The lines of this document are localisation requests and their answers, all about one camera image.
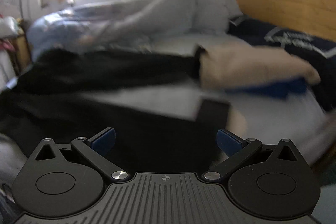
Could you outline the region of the grey white quilt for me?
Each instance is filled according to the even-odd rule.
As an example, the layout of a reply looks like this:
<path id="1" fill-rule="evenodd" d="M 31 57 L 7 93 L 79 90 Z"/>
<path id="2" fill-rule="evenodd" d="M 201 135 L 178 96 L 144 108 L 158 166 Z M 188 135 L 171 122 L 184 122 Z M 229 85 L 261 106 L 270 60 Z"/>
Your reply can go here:
<path id="1" fill-rule="evenodd" d="M 75 7 L 88 31 L 84 45 L 179 35 L 190 30 L 224 34 L 231 18 L 242 15 L 235 0 L 126 0 Z"/>

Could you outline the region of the royal blue garment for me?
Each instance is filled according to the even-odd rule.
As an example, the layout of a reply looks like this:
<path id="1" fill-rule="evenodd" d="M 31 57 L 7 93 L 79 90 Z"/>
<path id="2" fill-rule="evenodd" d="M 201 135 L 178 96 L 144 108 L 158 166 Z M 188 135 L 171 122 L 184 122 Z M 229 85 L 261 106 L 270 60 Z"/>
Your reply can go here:
<path id="1" fill-rule="evenodd" d="M 307 91 L 306 80 L 302 77 L 282 80 L 280 82 L 266 84 L 262 86 L 251 86 L 244 88 L 226 89 L 227 93 L 247 93 L 257 96 L 266 96 L 284 100 L 291 94 L 304 94 Z"/>

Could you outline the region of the white rolled bedding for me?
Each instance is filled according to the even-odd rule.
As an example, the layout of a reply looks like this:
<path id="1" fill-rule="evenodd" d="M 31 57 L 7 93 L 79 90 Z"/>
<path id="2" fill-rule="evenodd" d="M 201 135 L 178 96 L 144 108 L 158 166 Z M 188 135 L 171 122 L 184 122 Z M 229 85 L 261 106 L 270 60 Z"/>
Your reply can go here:
<path id="1" fill-rule="evenodd" d="M 7 38 L 16 37 L 18 35 L 19 35 L 19 26 L 18 26 L 17 21 L 11 16 L 1 18 L 0 38 L 7 39 Z"/>

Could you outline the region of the navy pillow with lettering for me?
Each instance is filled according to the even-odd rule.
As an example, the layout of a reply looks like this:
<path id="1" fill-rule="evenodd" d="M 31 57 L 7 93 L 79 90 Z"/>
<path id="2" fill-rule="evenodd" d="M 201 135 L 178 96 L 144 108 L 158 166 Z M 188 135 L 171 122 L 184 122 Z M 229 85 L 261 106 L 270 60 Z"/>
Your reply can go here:
<path id="1" fill-rule="evenodd" d="M 335 42 L 242 15 L 230 19 L 228 34 L 252 46 L 280 47 L 312 65 L 321 81 L 311 87 L 326 112 L 335 109 Z"/>

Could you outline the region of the blue hoodie with letters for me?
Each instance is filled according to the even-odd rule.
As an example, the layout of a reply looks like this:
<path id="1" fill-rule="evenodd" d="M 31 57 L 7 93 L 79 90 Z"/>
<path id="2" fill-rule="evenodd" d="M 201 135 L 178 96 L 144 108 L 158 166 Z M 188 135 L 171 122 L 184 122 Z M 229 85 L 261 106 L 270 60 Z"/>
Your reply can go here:
<path id="1" fill-rule="evenodd" d="M 70 7 L 39 18 L 27 32 L 32 61 L 54 48 L 84 52 L 97 44 L 107 23 L 110 16 L 98 6 Z"/>

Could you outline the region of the beige garment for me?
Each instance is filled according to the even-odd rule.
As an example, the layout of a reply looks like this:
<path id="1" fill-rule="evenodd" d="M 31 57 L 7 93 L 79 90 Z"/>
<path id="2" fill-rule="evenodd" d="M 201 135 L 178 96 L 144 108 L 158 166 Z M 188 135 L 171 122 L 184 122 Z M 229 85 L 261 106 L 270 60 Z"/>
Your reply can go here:
<path id="1" fill-rule="evenodd" d="M 213 46 L 201 53 L 200 62 L 204 89 L 245 89 L 296 79 L 310 85 L 321 81 L 310 63 L 282 48 L 235 43 Z"/>

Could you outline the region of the black garment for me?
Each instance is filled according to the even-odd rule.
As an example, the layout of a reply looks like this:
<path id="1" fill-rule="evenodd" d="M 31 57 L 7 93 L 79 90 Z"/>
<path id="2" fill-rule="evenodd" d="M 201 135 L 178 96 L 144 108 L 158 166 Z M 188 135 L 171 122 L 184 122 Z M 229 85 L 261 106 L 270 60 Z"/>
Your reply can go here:
<path id="1" fill-rule="evenodd" d="M 65 144 L 111 127 L 116 141 L 106 158 L 120 168 L 202 173 L 221 154 L 216 134 L 228 105 L 200 98 L 185 118 L 130 101 L 141 88 L 197 85 L 200 66 L 197 55 L 48 51 L 1 93 L 1 133 L 30 156 L 43 138 Z"/>

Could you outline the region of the wooden headboard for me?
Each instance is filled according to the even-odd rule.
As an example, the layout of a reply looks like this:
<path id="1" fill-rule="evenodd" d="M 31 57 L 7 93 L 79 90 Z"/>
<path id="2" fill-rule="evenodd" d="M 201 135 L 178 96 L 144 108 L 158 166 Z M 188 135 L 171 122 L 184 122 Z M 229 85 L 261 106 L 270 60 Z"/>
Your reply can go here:
<path id="1" fill-rule="evenodd" d="M 279 27 L 335 42 L 336 0 L 236 0 L 240 10 Z"/>

